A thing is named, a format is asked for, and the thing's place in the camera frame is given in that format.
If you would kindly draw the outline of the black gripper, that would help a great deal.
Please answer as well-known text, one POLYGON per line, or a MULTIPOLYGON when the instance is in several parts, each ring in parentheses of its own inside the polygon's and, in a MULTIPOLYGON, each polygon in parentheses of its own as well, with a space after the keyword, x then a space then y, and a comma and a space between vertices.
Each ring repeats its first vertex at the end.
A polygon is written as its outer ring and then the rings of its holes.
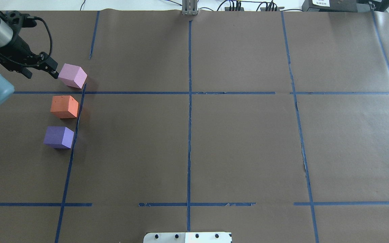
POLYGON ((49 54, 34 54, 29 45, 20 37, 15 36, 6 46, 0 48, 0 64, 8 71, 15 71, 27 79, 31 79, 32 68, 45 71, 54 79, 58 79, 58 63, 49 54))

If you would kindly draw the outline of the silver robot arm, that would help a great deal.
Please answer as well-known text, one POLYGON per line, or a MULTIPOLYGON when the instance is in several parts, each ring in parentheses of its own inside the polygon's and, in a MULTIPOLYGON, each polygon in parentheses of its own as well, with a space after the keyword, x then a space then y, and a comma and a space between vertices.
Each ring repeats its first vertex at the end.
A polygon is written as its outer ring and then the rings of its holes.
MULTIPOLYGON (((30 79, 30 68, 44 71, 57 79, 57 62, 51 57, 53 38, 48 24, 40 17, 19 11, 4 13, 0 11, 0 64, 10 72, 17 72, 30 79), (43 23, 49 37, 49 51, 34 54, 28 43, 20 36, 24 28, 37 26, 37 21, 43 23)), ((0 74, 0 106, 15 92, 15 87, 0 74)))

